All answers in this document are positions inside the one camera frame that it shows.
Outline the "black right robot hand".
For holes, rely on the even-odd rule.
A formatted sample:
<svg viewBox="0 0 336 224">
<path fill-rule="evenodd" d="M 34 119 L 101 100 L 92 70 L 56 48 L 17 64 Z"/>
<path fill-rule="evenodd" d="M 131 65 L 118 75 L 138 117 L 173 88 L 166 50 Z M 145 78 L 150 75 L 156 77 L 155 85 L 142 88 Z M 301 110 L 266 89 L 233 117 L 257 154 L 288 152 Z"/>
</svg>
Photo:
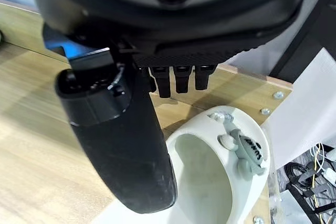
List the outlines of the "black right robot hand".
<svg viewBox="0 0 336 224">
<path fill-rule="evenodd" d="M 205 90 L 219 63 L 280 35 L 303 0 L 35 0 L 55 90 L 84 152 L 129 209 L 170 208 L 177 185 L 150 92 Z"/>
</svg>

